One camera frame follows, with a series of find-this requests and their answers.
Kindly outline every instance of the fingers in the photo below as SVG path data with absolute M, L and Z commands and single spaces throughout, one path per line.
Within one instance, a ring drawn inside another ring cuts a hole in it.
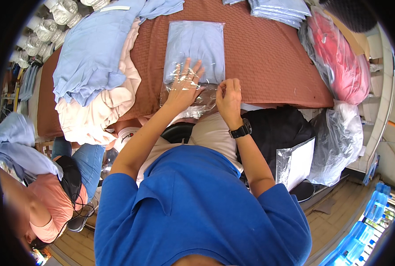
M 241 91 L 241 84 L 239 79 L 234 78 L 233 79 L 233 88 L 235 89 L 235 91 L 240 92 Z
M 231 86 L 231 88 L 234 90 L 238 90 L 238 91 L 241 90 L 241 85 L 240 85 L 240 81 L 238 78 L 234 78 L 234 79 L 229 78 L 229 79 L 223 80 L 219 86 L 221 88 L 224 88 L 224 87 L 227 87 L 228 84 L 230 84 L 229 86 Z
M 226 81 L 227 81 L 227 80 L 223 80 L 223 81 L 220 83 L 219 86 L 220 86 L 221 88 L 226 87 Z
M 177 64 L 174 71 L 174 81 L 178 81 L 180 77 L 180 68 L 181 68 L 180 64 Z
M 186 58 L 186 62 L 184 63 L 183 72 L 181 73 L 181 77 L 185 77 L 188 75 L 189 67 L 190 67 L 190 57 Z
M 220 86 L 217 87 L 216 97 L 217 98 L 216 98 L 215 101 L 217 103 L 219 103 L 219 102 L 221 102 L 223 100 L 223 89 Z
M 235 91 L 235 85 L 233 83 L 233 80 L 229 78 L 226 80 L 226 93 L 234 92 L 234 91 Z
M 192 78 L 196 75 L 196 73 L 198 72 L 200 65 L 202 65 L 202 61 L 198 60 L 195 64 L 195 66 L 192 68 L 191 71 L 189 71 L 189 75 L 192 76 Z
M 194 97 L 193 99 L 196 99 L 196 98 L 199 96 L 199 94 L 200 94 L 201 92 L 203 92 L 204 89 L 205 89 L 205 88 L 198 88 L 198 89 L 195 91 L 195 97 Z
M 195 77 L 193 78 L 193 82 L 197 84 L 199 82 L 200 77 L 202 77 L 202 75 L 204 74 L 204 72 L 205 72 L 205 68 L 204 67 L 202 67 L 201 69 L 197 70 L 197 73 L 196 73 Z

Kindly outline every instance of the blue t-shirt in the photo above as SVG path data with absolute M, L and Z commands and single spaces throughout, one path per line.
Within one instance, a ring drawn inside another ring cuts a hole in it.
M 256 199 L 222 154 L 182 145 L 163 153 L 137 188 L 126 174 L 102 187 L 96 265 L 171 265 L 190 254 L 224 265 L 301 265 L 311 250 L 307 219 L 277 184 Z

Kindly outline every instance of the pink fabric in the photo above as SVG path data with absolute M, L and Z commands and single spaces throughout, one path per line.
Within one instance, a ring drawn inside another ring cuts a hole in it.
M 64 231 L 64 225 L 73 216 L 72 202 L 63 190 L 59 179 L 53 174 L 40 174 L 28 187 L 45 205 L 51 214 L 51 220 L 45 226 L 38 227 L 30 223 L 35 235 L 45 243 L 53 242 L 59 232 Z M 84 185 L 81 186 L 80 197 L 76 200 L 75 210 L 87 204 L 88 195 Z
M 371 73 L 365 55 L 356 56 L 332 19 L 320 8 L 312 6 L 308 17 L 309 37 L 317 61 L 328 68 L 334 98 L 358 105 L 369 94 Z
M 131 109 L 141 82 L 129 55 L 138 35 L 139 23 L 140 20 L 136 18 L 122 48 L 119 69 L 125 74 L 126 81 L 120 87 L 103 90 L 86 107 L 75 100 L 68 104 L 63 98 L 56 105 L 60 126 L 67 141 L 78 142 L 80 145 L 108 145 L 116 139 L 105 129 Z

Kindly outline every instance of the brown table cover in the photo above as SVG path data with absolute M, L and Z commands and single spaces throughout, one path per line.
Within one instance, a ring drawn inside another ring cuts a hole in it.
M 142 82 L 134 106 L 120 120 L 152 114 L 159 109 L 168 26 L 173 20 L 225 23 L 226 78 L 241 80 L 243 102 L 304 108 L 333 106 L 332 95 L 303 49 L 296 29 L 251 16 L 247 1 L 223 5 L 221 0 L 187 0 L 183 11 L 146 20 L 140 26 L 131 59 Z M 59 50 L 42 70 L 38 107 L 41 137 L 62 135 L 52 93 Z

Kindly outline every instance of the black bag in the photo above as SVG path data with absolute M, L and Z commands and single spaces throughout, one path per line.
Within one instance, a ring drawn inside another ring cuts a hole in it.
M 60 157 L 56 163 L 63 169 L 63 178 L 60 184 L 69 199 L 71 199 L 72 203 L 75 205 L 82 186 L 82 175 L 81 172 L 79 172 L 78 165 L 69 156 Z
M 301 112 L 290 105 L 276 109 L 249 111 L 242 115 L 252 127 L 252 138 L 266 159 L 276 179 L 276 149 L 292 148 L 316 134 L 312 125 L 305 120 Z M 237 161 L 242 163 L 239 151 Z

